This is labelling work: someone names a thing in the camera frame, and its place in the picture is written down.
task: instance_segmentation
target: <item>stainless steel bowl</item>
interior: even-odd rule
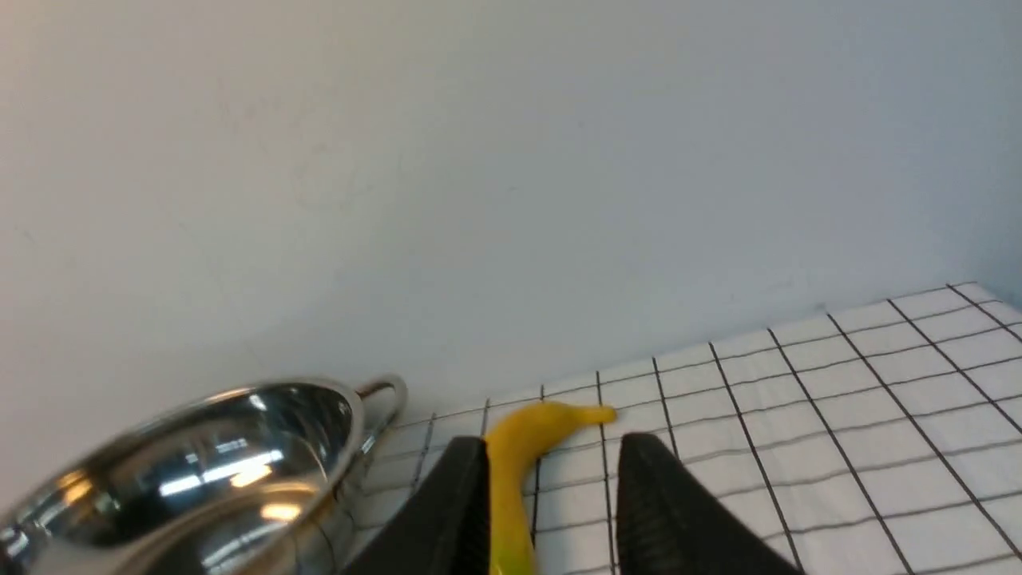
[[[393,408],[364,433],[362,399],[383,389]],[[297,379],[171,412],[10,510],[0,574],[335,573],[367,457],[406,399],[397,377]]]

